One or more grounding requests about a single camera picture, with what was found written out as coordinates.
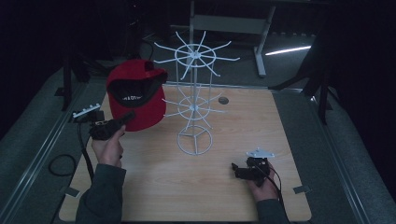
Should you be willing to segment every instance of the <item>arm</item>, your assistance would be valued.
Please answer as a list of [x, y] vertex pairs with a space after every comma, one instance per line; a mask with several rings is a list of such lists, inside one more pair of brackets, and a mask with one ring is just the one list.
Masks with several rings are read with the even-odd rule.
[[[274, 168], [269, 164], [271, 172], [269, 177], [274, 179]], [[261, 187], [247, 180], [247, 185], [250, 188], [254, 200], [256, 201], [257, 213], [259, 215], [259, 223], [261, 224], [284, 224], [289, 223], [283, 207], [280, 205], [276, 187], [268, 179], [264, 181]]]
[[126, 171], [121, 168], [123, 152], [119, 139], [122, 127], [107, 141], [92, 141], [98, 164], [91, 187], [81, 196], [76, 223], [120, 223], [122, 185]]

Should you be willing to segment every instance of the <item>light wood surface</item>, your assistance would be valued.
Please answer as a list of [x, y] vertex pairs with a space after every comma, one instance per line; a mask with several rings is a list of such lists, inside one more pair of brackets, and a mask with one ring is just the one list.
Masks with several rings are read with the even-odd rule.
[[[177, 87], [164, 86], [166, 100], [177, 102]], [[200, 95], [206, 97], [208, 88]], [[211, 96], [227, 97], [222, 105], [216, 99], [205, 118], [212, 126], [212, 147], [202, 155], [188, 155], [177, 145], [177, 134], [187, 125], [181, 116], [163, 118], [144, 131], [127, 133], [121, 138], [124, 147], [123, 168], [127, 170], [123, 186], [125, 221], [254, 221], [255, 203], [246, 182], [234, 177], [231, 163], [247, 167], [246, 152], [257, 147], [275, 153], [269, 159], [279, 173], [287, 214], [292, 221], [311, 218], [272, 93], [267, 90], [212, 88]], [[102, 110], [111, 119], [107, 97]], [[167, 104], [166, 114], [177, 112]], [[196, 124], [207, 125], [197, 121]], [[200, 146], [207, 142], [203, 137]], [[87, 149], [93, 166], [96, 159]], [[82, 192], [90, 186], [86, 164], [82, 158], [70, 187]], [[66, 196], [60, 219], [74, 220], [79, 198]]]

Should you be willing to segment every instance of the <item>hand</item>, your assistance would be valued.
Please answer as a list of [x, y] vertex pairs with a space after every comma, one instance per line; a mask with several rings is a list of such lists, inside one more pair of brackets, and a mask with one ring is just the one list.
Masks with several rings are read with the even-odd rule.
[[122, 164], [120, 159], [123, 153], [123, 148], [119, 140], [124, 133], [125, 125], [123, 125], [110, 139], [106, 141], [92, 140], [92, 148], [99, 163], [121, 168]]
[[[269, 176], [271, 179], [274, 179], [274, 175], [275, 175], [275, 172], [273, 170], [274, 167], [270, 162], [268, 162], [268, 164], [270, 166]], [[276, 187], [268, 179], [264, 180], [264, 183], [262, 184], [261, 187], [257, 187], [254, 181], [252, 180], [247, 180], [247, 185], [250, 188], [256, 203], [267, 199], [278, 199]]]

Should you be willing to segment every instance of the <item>black device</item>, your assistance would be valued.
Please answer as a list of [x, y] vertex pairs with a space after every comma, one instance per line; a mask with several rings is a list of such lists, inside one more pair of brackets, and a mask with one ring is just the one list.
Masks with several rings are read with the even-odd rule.
[[261, 187], [264, 180], [270, 174], [270, 166], [267, 158], [247, 158], [247, 168], [239, 168], [231, 163], [236, 178], [253, 180], [257, 187]]
[[93, 124], [90, 129], [90, 135], [95, 140], [107, 140], [118, 131], [122, 125], [126, 124], [129, 120], [134, 118], [134, 111], [126, 113], [120, 119], [111, 119], [99, 121]]

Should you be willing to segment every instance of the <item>red cap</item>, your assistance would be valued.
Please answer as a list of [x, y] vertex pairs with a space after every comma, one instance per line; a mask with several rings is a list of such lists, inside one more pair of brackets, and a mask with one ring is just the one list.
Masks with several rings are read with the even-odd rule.
[[154, 68], [153, 62], [147, 60], [128, 60], [111, 71], [106, 90], [113, 118], [119, 119], [131, 110], [135, 114], [125, 131], [147, 129], [163, 119], [163, 83], [167, 77], [164, 69]]

